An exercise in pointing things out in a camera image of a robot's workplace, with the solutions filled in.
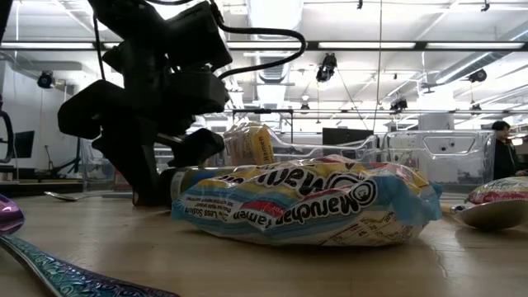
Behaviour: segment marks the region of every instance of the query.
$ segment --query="ramen noodle package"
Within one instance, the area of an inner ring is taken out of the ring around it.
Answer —
[[[408,167],[332,155],[199,181],[172,202],[172,217],[250,243],[383,246],[439,219],[440,195]]]
[[[264,165],[274,163],[270,129],[263,124],[234,125],[224,133],[225,150],[208,160],[208,166]]]
[[[528,200],[528,177],[507,177],[473,190],[466,202],[479,205],[500,200]]]

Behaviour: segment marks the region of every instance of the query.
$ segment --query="wall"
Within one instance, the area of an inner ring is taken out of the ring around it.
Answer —
[[[20,168],[48,169],[45,145],[49,146],[55,166],[75,158],[77,139],[60,133],[57,124],[57,112],[69,96],[58,89],[41,89],[35,78],[13,71],[12,65],[5,61],[0,62],[0,88],[3,110],[11,117],[13,132],[35,131],[31,158],[19,159]],[[5,134],[2,124],[0,137],[6,138]],[[2,158],[5,149],[5,144],[0,145]]]

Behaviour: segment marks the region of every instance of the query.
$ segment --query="metal spoon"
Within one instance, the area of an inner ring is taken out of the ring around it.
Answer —
[[[66,195],[63,195],[63,194],[59,194],[59,193],[55,193],[55,192],[49,192],[49,191],[45,191],[44,194],[46,194],[47,196],[52,196],[56,199],[59,199],[59,200],[62,200],[62,201],[67,201],[67,202],[74,202],[74,201],[79,201],[81,199],[84,199],[84,198],[89,198],[89,197],[98,197],[98,196],[101,196],[102,198],[123,198],[123,199],[132,199],[132,192],[108,192],[108,193],[98,193],[98,194],[92,194],[92,195],[85,195],[85,196],[79,196],[79,197],[74,197],[74,196],[66,196]]]
[[[0,248],[9,252],[40,281],[46,296],[129,296],[179,297],[174,293],[103,276],[42,252],[10,234],[24,224],[18,205],[0,195]]]
[[[52,196],[52,197],[54,197],[56,199],[59,199],[59,200],[62,200],[62,201],[67,201],[67,202],[74,202],[74,201],[78,201],[78,200],[81,200],[81,199],[89,197],[89,196],[79,196],[79,197],[66,196],[66,195],[62,195],[62,194],[59,194],[59,193],[48,192],[48,191],[45,191],[44,194],[46,194],[47,196]]]
[[[528,201],[504,200],[473,207],[441,205],[444,214],[468,226],[482,230],[501,230],[528,223]]]

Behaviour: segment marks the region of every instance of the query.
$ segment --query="table surface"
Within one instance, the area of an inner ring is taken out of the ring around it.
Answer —
[[[16,235],[107,276],[192,296],[527,296],[528,229],[482,233],[444,218],[378,248],[263,247],[220,239],[130,200],[16,200]],[[0,250],[1,296],[42,296]]]

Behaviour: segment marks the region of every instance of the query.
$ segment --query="iridescent spoon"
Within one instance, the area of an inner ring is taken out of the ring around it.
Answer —
[[[24,214],[18,205],[0,195],[0,247],[14,256],[35,276],[46,293],[51,296],[178,297],[167,291],[135,285],[87,271],[9,235],[23,224]]]

